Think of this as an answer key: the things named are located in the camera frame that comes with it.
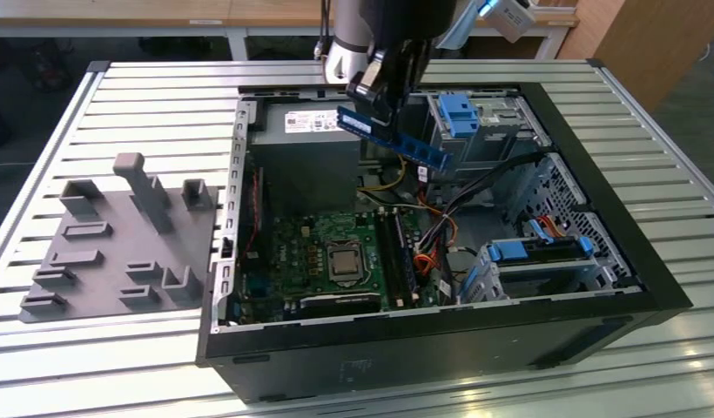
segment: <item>white label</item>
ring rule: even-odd
[[[449,289],[449,285],[444,280],[439,281],[439,291],[445,294],[447,297],[449,297],[449,293],[452,292]]]
[[[284,133],[335,132],[336,111],[289,111],[284,115]]]
[[[419,175],[419,181],[421,183],[427,183],[427,180],[428,180],[428,170],[427,170],[427,167],[424,167],[423,165],[419,166],[419,168],[416,169],[416,174]]]
[[[189,24],[221,24],[221,20],[189,20]]]
[[[352,117],[349,116],[344,116],[343,118],[344,120],[344,123],[345,124],[349,124],[352,125],[355,128],[357,128],[361,132],[364,133],[369,133],[372,131],[372,128],[369,127],[369,125],[367,124],[363,124],[361,122],[359,122],[356,119],[353,119]]]
[[[547,23],[548,26],[573,26],[573,22],[565,22],[565,20],[551,20]]]

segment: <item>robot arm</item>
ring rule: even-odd
[[[392,128],[408,93],[429,62],[432,41],[452,23],[456,0],[361,0],[359,14],[372,32],[367,68],[347,94],[356,112]]]
[[[359,124],[348,130],[379,145],[400,144],[397,113],[419,85],[432,48],[463,46],[479,15],[515,42],[533,22],[527,7],[528,0],[340,0],[335,27],[339,53],[333,54],[339,58],[331,59],[329,54],[327,78],[335,71],[337,78],[349,79],[347,95],[355,104],[352,117],[359,118]],[[372,43],[363,61],[357,57],[367,43],[367,31]],[[364,125],[367,129],[355,130]]]

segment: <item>blue ram module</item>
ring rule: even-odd
[[[393,150],[417,164],[425,165],[440,172],[445,170],[449,163],[449,154],[401,133],[397,134],[392,142],[388,142],[372,134],[373,122],[369,117],[360,115],[343,106],[336,108],[336,112],[339,114],[336,125],[344,131]]]

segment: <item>label sticker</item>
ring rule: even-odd
[[[189,24],[221,24],[221,20],[189,20]]]
[[[416,168],[416,174],[419,175],[419,181],[421,183],[427,183],[427,181],[429,180],[428,179],[428,173],[429,173],[429,171],[427,170],[427,167],[424,167],[423,165],[420,165]]]
[[[439,291],[445,294],[447,297],[449,297],[449,285],[444,280],[439,281]]]
[[[572,26],[573,27],[573,22],[568,22],[565,20],[551,20],[548,23],[547,23],[548,26]]]
[[[337,113],[332,111],[289,111],[284,115],[284,133],[335,132]]]

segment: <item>workbench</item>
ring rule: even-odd
[[[320,67],[303,62],[93,69],[0,228],[0,416],[714,415],[714,186],[609,72],[584,61],[441,61],[424,76],[437,83],[543,84],[695,305],[581,363],[244,405],[213,370],[193,364],[196,309],[19,322],[64,211],[56,196],[67,179],[124,189],[111,176],[113,156],[141,152],[163,185],[200,178],[220,187],[223,200],[237,86],[323,84]]]
[[[541,42],[529,58],[553,59],[573,7],[535,14],[524,37]],[[248,60],[247,37],[316,37],[319,26],[319,0],[0,0],[0,37],[225,37],[236,61]],[[479,18],[471,37],[501,35]]]

